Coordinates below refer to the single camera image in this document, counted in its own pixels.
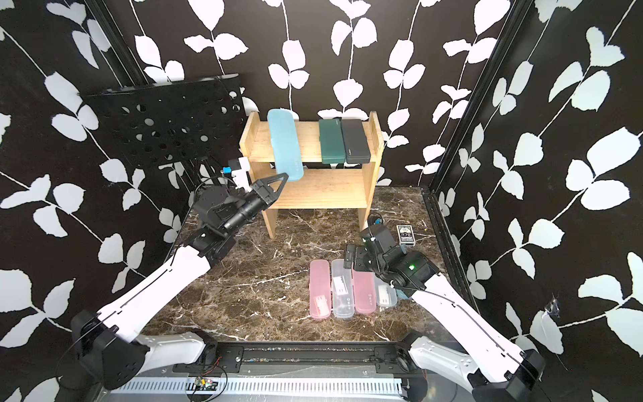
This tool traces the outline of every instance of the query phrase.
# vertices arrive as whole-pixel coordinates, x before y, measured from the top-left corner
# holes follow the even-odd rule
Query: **wooden shelf board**
[[[289,181],[270,209],[366,208],[361,169],[304,169],[298,181]]]
[[[322,148],[320,145],[320,128],[318,122],[295,122],[299,148],[302,152],[302,162],[321,162]],[[371,140],[371,124],[362,122],[370,149],[370,161],[377,159],[376,148]],[[259,122],[252,150],[248,156],[250,162],[274,162],[273,147],[270,144],[270,128],[268,122]]]

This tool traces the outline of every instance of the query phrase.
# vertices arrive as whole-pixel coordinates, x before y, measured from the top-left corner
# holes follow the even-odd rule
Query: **black wall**
[[[528,13],[458,147],[463,165],[472,156],[479,169],[456,157],[440,205],[482,315],[546,357],[541,385],[551,400],[638,400],[643,4],[568,1],[548,19],[546,3],[555,2]],[[526,60],[531,74],[516,78]],[[509,83],[521,77],[520,93]],[[509,97],[498,105],[503,79],[514,109]],[[551,96],[557,80],[566,88]]]

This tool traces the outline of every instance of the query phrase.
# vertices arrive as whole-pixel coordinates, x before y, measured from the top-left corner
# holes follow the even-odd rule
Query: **pink pencil case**
[[[375,293],[375,274],[353,270],[353,292],[355,297],[355,311],[359,314],[369,315],[377,308]]]
[[[331,316],[331,265],[326,260],[312,260],[310,277],[311,317],[323,320]]]

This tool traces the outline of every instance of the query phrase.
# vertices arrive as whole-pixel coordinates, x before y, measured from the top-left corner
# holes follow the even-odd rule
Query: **black perforated panel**
[[[234,158],[246,124],[239,76],[126,87],[83,96],[100,122],[96,135],[116,142],[132,166],[199,156]]]

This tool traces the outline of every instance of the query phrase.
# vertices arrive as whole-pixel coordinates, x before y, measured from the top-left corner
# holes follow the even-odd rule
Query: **blue plastic part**
[[[299,148],[293,115],[288,110],[271,109],[268,111],[268,126],[277,173],[288,173],[288,181],[301,179],[303,177],[302,152]]]

